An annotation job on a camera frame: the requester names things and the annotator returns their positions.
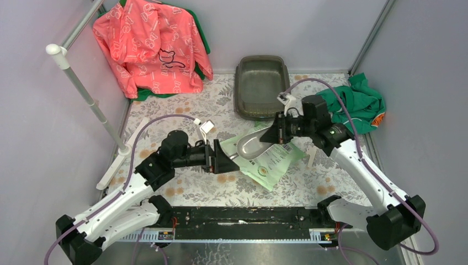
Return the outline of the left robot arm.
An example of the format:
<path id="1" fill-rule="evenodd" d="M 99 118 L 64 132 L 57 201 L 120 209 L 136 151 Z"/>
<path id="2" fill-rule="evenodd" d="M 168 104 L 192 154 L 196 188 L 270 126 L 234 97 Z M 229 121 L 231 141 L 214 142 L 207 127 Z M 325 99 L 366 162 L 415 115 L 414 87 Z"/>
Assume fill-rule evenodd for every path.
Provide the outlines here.
<path id="1" fill-rule="evenodd" d="M 174 178 L 175 170 L 200 166 L 207 173 L 239 171 L 219 140 L 190 145 L 188 135 L 171 131 L 159 149 L 143 160 L 126 182 L 87 211 L 56 222 L 57 240 L 72 264 L 92 264 L 116 240 L 146 226 L 173 223 L 169 202 L 154 192 Z"/>

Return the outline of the beige bag sealing clip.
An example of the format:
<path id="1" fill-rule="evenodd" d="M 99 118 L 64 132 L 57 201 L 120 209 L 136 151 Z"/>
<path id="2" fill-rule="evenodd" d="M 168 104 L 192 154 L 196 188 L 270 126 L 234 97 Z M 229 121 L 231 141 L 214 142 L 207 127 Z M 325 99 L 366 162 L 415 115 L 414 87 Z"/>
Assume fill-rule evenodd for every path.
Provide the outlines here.
<path id="1" fill-rule="evenodd" d="M 306 153 L 309 156 L 309 160 L 307 162 L 307 168 L 312 168 L 314 160 L 315 160 L 316 152 L 317 152 L 316 146 L 312 146 L 307 149 Z"/>

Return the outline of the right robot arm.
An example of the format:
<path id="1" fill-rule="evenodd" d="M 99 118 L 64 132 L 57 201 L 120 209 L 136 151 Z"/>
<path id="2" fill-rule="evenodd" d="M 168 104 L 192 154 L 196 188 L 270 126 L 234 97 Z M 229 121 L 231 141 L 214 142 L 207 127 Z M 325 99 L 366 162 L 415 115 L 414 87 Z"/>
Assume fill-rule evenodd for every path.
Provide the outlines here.
<path id="1" fill-rule="evenodd" d="M 334 195 L 318 204 L 317 222 L 331 227 L 336 222 L 366 231 L 373 242 L 389 250 L 420 231 L 426 204 L 418 196 L 409 197 L 369 161 L 355 136 L 341 123 L 333 123 L 326 101 L 320 96 L 302 99 L 303 114 L 278 112 L 260 142 L 286 144 L 294 137 L 308 137 L 344 169 L 368 198 L 369 207 Z"/>

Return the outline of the metal litter scoop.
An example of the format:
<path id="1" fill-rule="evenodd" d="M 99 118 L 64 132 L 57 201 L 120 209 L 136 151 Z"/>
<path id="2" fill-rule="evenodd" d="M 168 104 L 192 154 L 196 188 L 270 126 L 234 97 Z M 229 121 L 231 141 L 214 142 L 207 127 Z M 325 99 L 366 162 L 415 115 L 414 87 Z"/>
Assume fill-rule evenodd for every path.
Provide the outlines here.
<path id="1" fill-rule="evenodd" d="M 264 128 L 243 136 L 237 141 L 237 151 L 229 155 L 229 159 L 241 157 L 245 160 L 253 160 L 268 151 L 273 144 L 260 140 L 268 130 L 269 128 Z"/>

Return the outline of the green cat litter bag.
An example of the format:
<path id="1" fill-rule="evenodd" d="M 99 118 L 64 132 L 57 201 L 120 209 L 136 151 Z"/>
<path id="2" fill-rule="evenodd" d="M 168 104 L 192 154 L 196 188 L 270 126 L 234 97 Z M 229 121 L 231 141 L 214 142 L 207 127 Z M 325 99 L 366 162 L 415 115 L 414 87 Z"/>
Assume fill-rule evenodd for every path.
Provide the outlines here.
<path id="1" fill-rule="evenodd" d="M 239 166 L 243 174 L 252 178 L 266 190 L 272 191 L 289 167 L 306 155 L 291 142 L 284 145 L 265 144 L 267 149 L 255 158 L 252 157 L 250 152 L 242 155 L 240 153 L 243 144 L 241 138 L 257 131 L 263 131 L 269 126 L 268 123 L 256 122 L 255 126 L 244 134 L 222 141 L 221 147 Z"/>

